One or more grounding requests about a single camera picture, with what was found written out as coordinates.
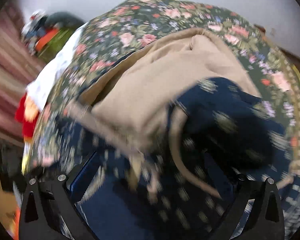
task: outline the navy blue fabric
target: navy blue fabric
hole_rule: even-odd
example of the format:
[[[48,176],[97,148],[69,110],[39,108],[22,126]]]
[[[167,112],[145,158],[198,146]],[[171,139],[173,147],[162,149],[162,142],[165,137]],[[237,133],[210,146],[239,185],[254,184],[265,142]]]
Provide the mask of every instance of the navy blue fabric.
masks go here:
[[[212,156],[208,153],[204,153],[204,166],[208,172],[209,177],[213,181],[214,186],[220,194],[220,197],[227,201],[227,203],[232,203],[234,201],[235,186],[229,181],[224,172],[216,164]]]
[[[222,161],[235,166],[250,179],[272,177],[279,181],[284,178],[290,163],[289,147],[282,144],[282,127],[256,107],[259,103],[259,98],[242,92],[223,78],[203,80],[181,95],[176,104],[188,114],[180,149],[185,166],[208,184],[228,193],[232,193],[231,185],[220,171],[206,169],[207,166],[210,168],[211,160],[206,159],[205,150],[217,163]],[[167,131],[176,104],[169,107]],[[95,151],[105,171],[106,180],[101,187],[92,183],[88,198],[77,204],[101,240],[203,239],[219,223],[229,203],[213,198],[185,181],[172,161],[167,141],[162,144],[166,146],[161,149],[163,151],[151,155],[151,161],[160,167],[162,174],[158,201],[150,205],[146,189],[149,171],[142,170],[137,192],[130,192],[125,182],[129,161],[79,124],[69,127],[69,122],[63,121],[58,122],[63,144],[81,146],[79,152],[82,155],[73,156],[74,163],[80,162],[79,158],[84,158],[88,152]],[[69,133],[76,140],[67,141]],[[247,154],[247,150],[252,150],[253,154]],[[223,177],[221,180],[217,180],[218,174]],[[247,206],[236,233],[240,232],[249,213]]]
[[[237,169],[270,164],[277,149],[269,133],[284,134],[280,124],[255,114],[260,102],[225,78],[203,80],[177,99],[189,116],[184,133],[198,148]]]
[[[96,174],[98,168],[102,165],[100,156],[97,152],[94,152],[91,158],[83,166],[81,172],[74,179],[70,185],[70,198],[81,200],[83,194],[86,192],[90,182]]]

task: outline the dark blue floral fabric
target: dark blue floral fabric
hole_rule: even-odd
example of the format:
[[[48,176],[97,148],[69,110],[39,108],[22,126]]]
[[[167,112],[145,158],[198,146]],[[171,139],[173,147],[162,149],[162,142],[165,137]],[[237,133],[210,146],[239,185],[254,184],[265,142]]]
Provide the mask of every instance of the dark blue floral fabric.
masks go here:
[[[259,98],[242,92],[224,78],[201,80],[181,95],[170,105],[169,113],[181,106],[188,115],[180,149],[185,166],[215,187],[218,181],[211,179],[211,171],[205,163],[207,151],[218,161],[220,156],[250,179],[272,177],[276,182],[281,180],[290,163],[284,158],[289,154],[289,144],[284,140],[282,126],[269,119],[258,104]],[[72,127],[71,131],[75,133],[76,128]],[[101,240],[202,239],[218,224],[231,203],[230,198],[215,198],[187,182],[168,149],[164,154],[155,152],[151,155],[162,174],[157,202],[150,203],[146,188],[151,179],[150,171],[142,169],[137,191],[131,192],[127,184],[129,162],[118,149],[86,130],[84,133],[85,137],[93,137],[94,144],[83,148],[87,152],[95,151],[102,167],[77,207]],[[247,205],[235,234],[244,226],[250,206],[251,203]]]

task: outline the pink rose print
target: pink rose print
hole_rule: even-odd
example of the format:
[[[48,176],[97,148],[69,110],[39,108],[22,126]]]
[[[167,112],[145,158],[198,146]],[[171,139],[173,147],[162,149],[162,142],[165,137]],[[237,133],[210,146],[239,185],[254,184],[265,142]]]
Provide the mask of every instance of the pink rose print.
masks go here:
[[[54,163],[54,158],[52,155],[43,156],[41,166],[50,167]]]
[[[102,23],[99,24],[99,28],[106,27],[110,24],[109,18],[105,19]]]
[[[83,53],[85,51],[86,47],[87,46],[84,44],[79,44],[75,50],[76,55]]]
[[[215,32],[221,31],[221,26],[216,24],[208,24],[208,28]]]
[[[291,138],[290,144],[291,144],[292,147],[296,147],[298,145],[298,139],[297,139],[296,136],[293,136]]]
[[[261,79],[261,83],[264,84],[265,86],[269,86],[270,80],[263,78],[263,79]]]
[[[38,166],[38,162],[37,162],[36,160],[34,160],[34,161],[32,162],[32,167],[35,168],[36,166]]]
[[[131,41],[133,40],[134,35],[132,35],[131,33],[124,33],[121,34],[119,37],[121,42],[123,43],[123,47],[128,47]]]
[[[248,36],[249,36],[249,32],[245,28],[240,27],[238,25],[232,25],[231,30],[234,31],[235,33],[238,33],[238,34],[246,37],[246,38],[248,38]]]
[[[249,62],[250,62],[251,64],[255,63],[256,60],[257,60],[257,57],[256,57],[255,55],[250,55],[250,57],[249,57]]]
[[[271,74],[273,82],[280,88],[283,92],[291,89],[290,84],[285,79],[284,74],[281,71]]]
[[[187,9],[187,10],[194,10],[195,9],[195,6],[193,4],[180,4],[180,6],[184,9]]]
[[[166,9],[165,15],[170,18],[180,17],[180,11],[177,8],[174,9]]]
[[[138,41],[141,42],[141,46],[146,46],[147,44],[151,43],[154,41],[157,37],[154,36],[153,34],[145,34],[143,35],[142,39],[138,39]]]
[[[182,15],[183,15],[186,19],[188,19],[188,18],[190,18],[190,17],[192,16],[192,14],[191,14],[191,13],[188,13],[188,12],[184,12],[184,13],[182,13]]]
[[[43,110],[43,114],[42,114],[42,119],[47,122],[49,119],[49,116],[51,114],[51,104],[47,104],[47,106],[45,107],[45,109]]]
[[[236,45],[240,41],[239,38],[237,38],[236,36],[230,35],[230,34],[225,34],[225,38],[229,43],[231,43],[233,45]]]
[[[128,9],[128,7],[129,7],[129,6],[124,6],[124,7],[119,8],[118,10],[115,11],[115,13],[114,13],[113,15],[118,16],[118,15],[123,14],[124,11],[125,11],[126,9]]]
[[[113,64],[113,62],[104,62],[103,60],[97,61],[92,65],[89,72],[96,71],[103,67],[111,66],[112,64]]]

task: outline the laundry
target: laundry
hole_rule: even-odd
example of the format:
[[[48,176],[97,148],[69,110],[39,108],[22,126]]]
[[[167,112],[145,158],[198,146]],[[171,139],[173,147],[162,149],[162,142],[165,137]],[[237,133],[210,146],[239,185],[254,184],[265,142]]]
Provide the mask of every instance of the laundry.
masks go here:
[[[271,164],[274,153],[277,150],[284,152],[287,143],[282,126],[269,120],[265,109],[260,106],[260,98],[243,92],[235,83],[221,77],[202,79],[197,83],[184,95],[181,95],[176,103],[167,103],[167,122],[164,124],[164,134],[165,138],[168,138],[168,142],[161,143],[161,145],[168,144],[170,146],[172,160],[185,179],[203,191],[220,197],[215,189],[194,176],[183,164],[179,151],[181,135],[186,134],[188,137],[193,137],[188,139],[194,141],[193,148],[199,152],[205,149],[215,155],[216,159],[223,162],[224,165],[230,165],[242,171]],[[172,111],[170,109],[168,111],[171,104],[177,105],[178,107],[175,109],[179,108],[179,110]],[[72,102],[67,111],[76,122],[98,134],[106,142],[118,147],[129,158],[133,174],[132,177],[130,174],[128,178],[130,188],[137,188],[141,169],[148,168],[152,177],[148,191],[156,195],[159,182],[158,172],[154,172],[151,161],[147,165],[146,163],[151,155],[158,156],[159,152],[165,152],[167,149],[157,148],[148,152],[151,155],[147,153],[140,155],[133,143],[127,141],[128,145],[125,145],[124,137],[120,138],[115,133],[115,129],[99,122],[98,118],[94,118],[87,108],[80,109],[78,104]],[[158,170],[158,167],[162,165],[162,163],[156,163],[154,166]]]
[[[228,46],[201,28],[167,35],[150,44],[147,51],[140,51],[139,56],[131,57],[137,60],[135,64],[129,65],[132,59],[121,62],[114,69],[117,74],[109,77],[104,88],[97,88],[97,82],[87,94],[98,95],[91,113],[115,127],[144,153],[151,152],[162,137],[169,102],[198,80],[225,77],[243,91],[260,95]]]
[[[71,63],[84,27],[85,25],[81,26],[72,34],[56,57],[44,67],[33,82],[27,85],[27,94],[34,101],[40,112],[46,105],[52,87]]]
[[[67,12],[56,12],[47,15],[43,10],[36,10],[30,17],[21,32],[21,41],[27,46],[31,55],[41,57],[43,47],[63,29],[75,30],[82,26],[84,22],[81,19]],[[64,42],[64,38],[58,39],[59,43]]]

